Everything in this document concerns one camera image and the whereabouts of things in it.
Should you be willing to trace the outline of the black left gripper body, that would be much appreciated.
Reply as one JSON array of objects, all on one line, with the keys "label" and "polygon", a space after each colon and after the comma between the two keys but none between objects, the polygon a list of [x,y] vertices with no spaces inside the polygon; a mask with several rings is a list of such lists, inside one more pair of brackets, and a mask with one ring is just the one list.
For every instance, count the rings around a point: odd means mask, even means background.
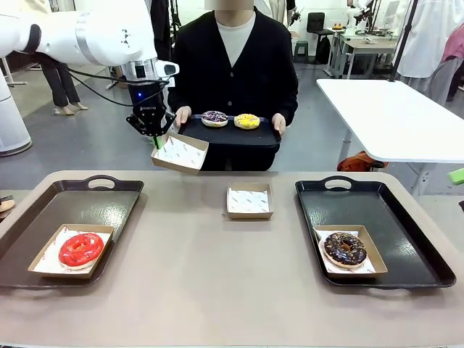
[{"label": "black left gripper body", "polygon": [[166,82],[129,85],[128,91],[133,103],[132,113],[143,123],[161,126],[165,116],[163,89]]}]

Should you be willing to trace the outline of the person's right hand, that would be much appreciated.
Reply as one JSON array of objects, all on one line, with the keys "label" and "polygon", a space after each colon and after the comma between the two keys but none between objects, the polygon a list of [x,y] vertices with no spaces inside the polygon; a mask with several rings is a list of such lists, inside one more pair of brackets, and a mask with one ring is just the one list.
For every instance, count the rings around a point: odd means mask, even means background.
[{"label": "person's right hand", "polygon": [[180,107],[175,113],[175,126],[180,128],[191,116],[191,108],[188,106]]}]

